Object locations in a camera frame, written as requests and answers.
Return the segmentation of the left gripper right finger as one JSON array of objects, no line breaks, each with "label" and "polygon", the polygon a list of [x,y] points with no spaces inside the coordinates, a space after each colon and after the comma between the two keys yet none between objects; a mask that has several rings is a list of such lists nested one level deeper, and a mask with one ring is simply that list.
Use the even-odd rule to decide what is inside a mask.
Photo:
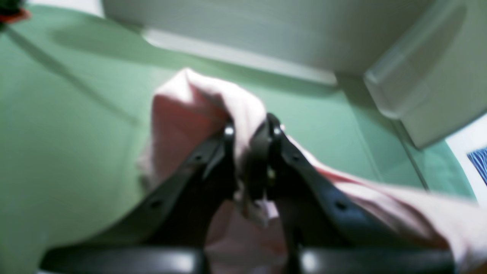
[{"label": "left gripper right finger", "polygon": [[450,251],[411,244],[356,205],[290,142],[273,114],[251,139],[245,185],[275,202],[287,274],[454,274]]}]

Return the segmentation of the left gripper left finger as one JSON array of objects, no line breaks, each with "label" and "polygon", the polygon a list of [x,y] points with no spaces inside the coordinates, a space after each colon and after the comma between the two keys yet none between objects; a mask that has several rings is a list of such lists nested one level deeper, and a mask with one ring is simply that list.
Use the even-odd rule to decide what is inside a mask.
[{"label": "left gripper left finger", "polygon": [[210,274],[205,238],[233,193],[232,122],[204,140],[177,170],[107,229],[53,247],[39,269],[50,274]]}]

